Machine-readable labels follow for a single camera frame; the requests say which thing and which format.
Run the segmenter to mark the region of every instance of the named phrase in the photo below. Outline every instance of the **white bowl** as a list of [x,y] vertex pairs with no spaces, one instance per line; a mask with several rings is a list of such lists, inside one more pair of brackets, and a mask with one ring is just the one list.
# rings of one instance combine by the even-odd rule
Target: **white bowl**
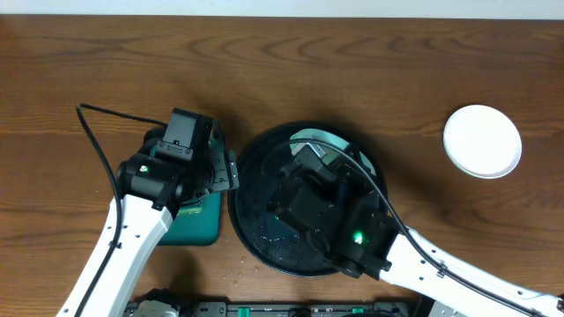
[[458,168],[483,179],[507,175],[521,158],[521,137],[515,124],[488,106],[458,109],[447,121],[443,142]]

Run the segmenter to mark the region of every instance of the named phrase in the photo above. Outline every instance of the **green led light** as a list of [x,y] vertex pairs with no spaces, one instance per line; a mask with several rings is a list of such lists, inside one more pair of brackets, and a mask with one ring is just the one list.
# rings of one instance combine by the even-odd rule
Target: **green led light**
[[352,236],[354,243],[361,245],[363,241],[362,232],[355,232]]

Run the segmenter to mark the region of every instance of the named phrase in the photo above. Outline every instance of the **black bowl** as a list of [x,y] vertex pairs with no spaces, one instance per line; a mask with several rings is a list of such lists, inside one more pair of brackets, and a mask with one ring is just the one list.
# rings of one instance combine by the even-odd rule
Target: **black bowl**
[[[243,150],[237,162],[240,186],[230,191],[227,197],[229,217],[243,245],[267,266],[293,276],[327,276],[338,271],[327,264],[306,241],[266,211],[266,204],[278,185],[274,175],[292,157],[289,146],[278,148],[276,155],[269,154],[275,146],[303,129],[321,129],[356,144],[374,166],[377,185],[385,195],[388,194],[382,171],[361,144],[328,125],[296,122],[263,133]],[[266,157],[269,157],[269,162],[264,164]]]

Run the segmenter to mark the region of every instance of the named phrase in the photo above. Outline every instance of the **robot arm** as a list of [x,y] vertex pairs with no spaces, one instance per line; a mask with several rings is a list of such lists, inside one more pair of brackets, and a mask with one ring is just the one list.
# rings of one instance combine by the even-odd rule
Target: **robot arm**
[[[149,255],[173,221],[167,208],[155,210],[152,204],[152,201],[134,195],[126,195],[122,199],[123,224],[120,243],[81,316],[118,316],[123,313]],[[108,251],[114,230],[115,200],[110,204],[108,219],[100,239],[57,317],[75,315],[86,289]]]
[[[564,316],[561,299],[501,280],[442,251],[413,229],[409,233],[436,261],[483,289],[523,307],[530,307],[538,312],[538,316]],[[380,272],[383,281],[427,295],[466,316],[525,316],[442,275],[423,260],[402,234],[396,236],[386,259],[393,264],[388,271]]]
[[[78,116],[96,147],[80,106]],[[210,193],[239,187],[235,155],[232,151],[224,152],[224,142],[217,121],[177,108],[166,130],[151,130],[145,135],[139,152],[122,162],[116,181],[112,179],[119,197],[110,204],[100,239],[57,316],[100,317],[123,313],[149,255],[168,231],[178,210],[200,203]],[[116,227],[118,216],[121,223]]]
[[559,298],[505,282],[402,228],[352,146],[340,150],[314,139],[301,141],[330,146],[341,156],[325,164],[311,145],[294,151],[293,161],[280,169],[284,177],[269,212],[334,268],[417,291],[467,316],[564,316]]

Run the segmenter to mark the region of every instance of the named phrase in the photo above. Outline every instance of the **wooden table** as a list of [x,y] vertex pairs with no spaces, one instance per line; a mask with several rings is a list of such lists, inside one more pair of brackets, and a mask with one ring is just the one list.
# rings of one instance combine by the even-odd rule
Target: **wooden table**
[[[78,102],[167,121],[219,119],[228,146],[285,122],[363,136],[404,221],[509,281],[564,292],[564,23],[422,19],[0,18],[0,315],[53,315],[108,213],[107,176]],[[442,129],[461,106],[499,108],[521,132],[517,169],[459,171]],[[146,124],[87,113],[114,168]],[[135,295],[238,301],[414,296],[367,277],[298,278],[240,243],[224,204],[211,247],[158,247]]]

